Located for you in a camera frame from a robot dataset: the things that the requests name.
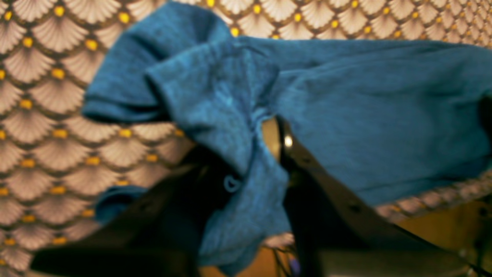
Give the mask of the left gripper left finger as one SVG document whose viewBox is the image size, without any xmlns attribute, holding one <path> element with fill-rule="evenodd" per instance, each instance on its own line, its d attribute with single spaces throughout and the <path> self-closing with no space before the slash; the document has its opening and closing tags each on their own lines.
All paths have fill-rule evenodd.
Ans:
<svg viewBox="0 0 492 277">
<path fill-rule="evenodd" d="M 114 220 L 80 241 L 37 252 L 30 277 L 199 277 L 211 215 L 232 193 L 235 171 L 197 147 Z"/>
</svg>

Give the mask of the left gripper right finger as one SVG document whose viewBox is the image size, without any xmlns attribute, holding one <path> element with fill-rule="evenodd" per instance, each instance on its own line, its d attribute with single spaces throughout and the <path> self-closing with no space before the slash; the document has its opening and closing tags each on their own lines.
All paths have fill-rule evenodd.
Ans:
<svg viewBox="0 0 492 277">
<path fill-rule="evenodd" d="M 388 223 L 327 173 L 281 116 L 261 126 L 288 172 L 284 208 L 301 277 L 490 277 L 491 273 Z"/>
</svg>

